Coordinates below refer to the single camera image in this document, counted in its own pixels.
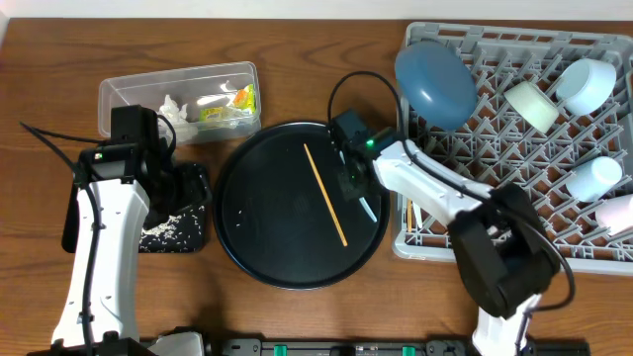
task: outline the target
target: crumpled paper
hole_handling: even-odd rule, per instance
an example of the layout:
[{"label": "crumpled paper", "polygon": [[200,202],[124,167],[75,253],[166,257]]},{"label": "crumpled paper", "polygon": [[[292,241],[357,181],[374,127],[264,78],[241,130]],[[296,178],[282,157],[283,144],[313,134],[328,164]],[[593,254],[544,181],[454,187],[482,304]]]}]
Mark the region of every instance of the crumpled paper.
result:
[{"label": "crumpled paper", "polygon": [[[158,114],[164,116],[174,127],[176,142],[187,142],[198,134],[198,128],[187,121],[187,104],[178,109],[178,104],[169,95],[165,95],[165,103],[158,109]],[[173,136],[167,124],[158,121],[158,126],[166,131],[167,140],[171,142]]]}]

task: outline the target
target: wooden chopstick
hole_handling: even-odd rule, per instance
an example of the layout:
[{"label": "wooden chopstick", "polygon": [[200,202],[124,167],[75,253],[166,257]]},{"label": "wooden chopstick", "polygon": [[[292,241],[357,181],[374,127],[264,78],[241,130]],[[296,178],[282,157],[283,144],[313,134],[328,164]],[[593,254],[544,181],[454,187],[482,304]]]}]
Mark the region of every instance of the wooden chopstick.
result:
[{"label": "wooden chopstick", "polygon": [[338,223],[338,218],[336,217],[336,213],[334,212],[334,208],[332,207],[332,203],[329,201],[329,196],[327,192],[325,192],[325,187],[323,186],[323,182],[320,180],[320,175],[318,174],[317,167],[315,166],[315,162],[313,161],[313,156],[310,154],[310,150],[308,149],[308,145],[304,143],[304,148],[306,149],[306,154],[308,155],[308,159],[310,160],[310,166],[313,167],[313,172],[315,173],[316,181],[320,186],[320,191],[323,193],[323,197],[325,198],[325,203],[327,204],[327,208],[329,209],[329,214],[332,215],[332,220],[336,225],[336,230],[338,231],[338,236],[340,236],[341,242],[343,242],[343,246],[347,247],[347,239],[345,239],[345,234],[343,233],[343,229],[340,228],[340,223]]},{"label": "wooden chopstick", "polygon": [[411,232],[411,227],[413,226],[411,213],[412,213],[411,199],[407,199],[407,232]]}]

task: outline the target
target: green connector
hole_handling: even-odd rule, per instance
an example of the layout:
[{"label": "green connector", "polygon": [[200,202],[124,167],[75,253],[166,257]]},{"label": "green connector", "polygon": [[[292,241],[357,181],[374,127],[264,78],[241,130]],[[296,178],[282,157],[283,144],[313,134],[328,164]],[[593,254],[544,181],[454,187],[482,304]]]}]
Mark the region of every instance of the green connector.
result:
[{"label": "green connector", "polygon": [[275,349],[273,350],[273,356],[287,356],[288,355],[288,347],[286,345],[275,345]]},{"label": "green connector", "polygon": [[415,356],[415,347],[403,346],[403,356]]}]

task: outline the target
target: white cup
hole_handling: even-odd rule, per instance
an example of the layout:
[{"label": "white cup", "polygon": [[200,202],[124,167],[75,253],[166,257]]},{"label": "white cup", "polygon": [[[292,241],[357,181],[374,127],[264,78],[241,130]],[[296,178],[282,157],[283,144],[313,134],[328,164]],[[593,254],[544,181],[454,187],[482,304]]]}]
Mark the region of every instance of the white cup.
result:
[{"label": "white cup", "polygon": [[575,61],[561,75],[556,98],[572,114],[582,116],[598,109],[615,86],[615,68],[611,63],[583,58]]},{"label": "white cup", "polygon": [[633,194],[609,199],[595,211],[595,220],[600,227],[609,227],[614,235],[633,227]]},{"label": "white cup", "polygon": [[546,134],[558,118],[556,105],[533,83],[520,82],[503,93],[507,102],[534,129]]},{"label": "white cup", "polygon": [[581,202],[600,199],[622,178],[622,167],[611,157],[598,157],[576,167],[576,175],[567,182],[567,190]]}]

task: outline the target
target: black round tray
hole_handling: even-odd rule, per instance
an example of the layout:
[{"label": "black round tray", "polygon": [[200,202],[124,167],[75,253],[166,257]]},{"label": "black round tray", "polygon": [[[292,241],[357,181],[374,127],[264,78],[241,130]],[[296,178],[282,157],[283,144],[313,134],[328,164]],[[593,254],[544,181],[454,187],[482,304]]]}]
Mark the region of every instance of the black round tray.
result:
[{"label": "black round tray", "polygon": [[[343,247],[304,150],[308,145],[348,242]],[[257,280],[288,289],[336,283],[357,271],[380,244],[389,220],[387,192],[345,201],[342,162],[323,124],[268,128],[228,159],[216,185],[214,219],[233,261]]]}]

